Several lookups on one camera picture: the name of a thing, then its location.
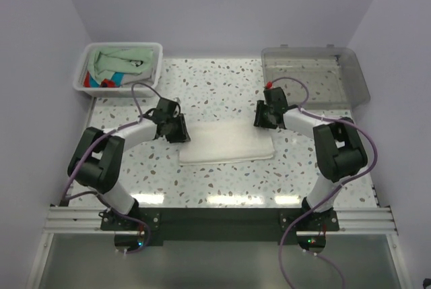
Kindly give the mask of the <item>white towel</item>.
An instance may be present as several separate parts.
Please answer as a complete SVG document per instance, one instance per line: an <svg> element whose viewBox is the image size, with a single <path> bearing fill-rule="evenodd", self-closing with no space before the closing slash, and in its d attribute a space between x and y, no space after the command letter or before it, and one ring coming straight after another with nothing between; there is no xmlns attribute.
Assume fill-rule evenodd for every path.
<svg viewBox="0 0 431 289"><path fill-rule="evenodd" d="M227 164L274 157L271 133L244 120L197 122L181 145L179 164Z"/></svg>

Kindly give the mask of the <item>mint green towel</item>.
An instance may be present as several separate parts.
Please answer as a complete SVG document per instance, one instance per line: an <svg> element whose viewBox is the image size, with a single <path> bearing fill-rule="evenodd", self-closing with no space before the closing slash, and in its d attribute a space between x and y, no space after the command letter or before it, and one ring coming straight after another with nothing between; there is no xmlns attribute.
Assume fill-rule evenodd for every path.
<svg viewBox="0 0 431 289"><path fill-rule="evenodd" d="M90 52L87 70L99 84L123 73L122 84L149 79L154 73L154 51L149 47L98 47Z"/></svg>

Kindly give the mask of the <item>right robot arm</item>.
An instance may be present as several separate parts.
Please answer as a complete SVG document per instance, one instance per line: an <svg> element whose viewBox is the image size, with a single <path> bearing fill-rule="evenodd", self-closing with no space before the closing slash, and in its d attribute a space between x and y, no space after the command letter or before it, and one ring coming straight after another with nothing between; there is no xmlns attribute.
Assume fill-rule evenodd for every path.
<svg viewBox="0 0 431 289"><path fill-rule="evenodd" d="M255 127L285 129L314 141L319 175L311 192L303 199L301 225L317 229L324 212L333 209L342 182L356 176L368 164L358 130L348 117L330 119L289 105L282 88L265 88L264 100L257 102Z"/></svg>

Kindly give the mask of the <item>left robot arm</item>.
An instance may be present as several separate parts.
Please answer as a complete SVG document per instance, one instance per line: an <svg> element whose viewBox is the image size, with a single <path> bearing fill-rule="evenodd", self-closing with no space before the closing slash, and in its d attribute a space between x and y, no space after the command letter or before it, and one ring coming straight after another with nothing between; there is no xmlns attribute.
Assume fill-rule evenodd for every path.
<svg viewBox="0 0 431 289"><path fill-rule="evenodd" d="M107 130L88 127L67 168L68 183L76 181L91 189L117 213L117 223L125 230L132 230L140 221L139 204L119 182L123 153L159 138L169 143L190 141L185 116L175 100L160 98L156 107L146 112L140 110L136 121L120 127Z"/></svg>

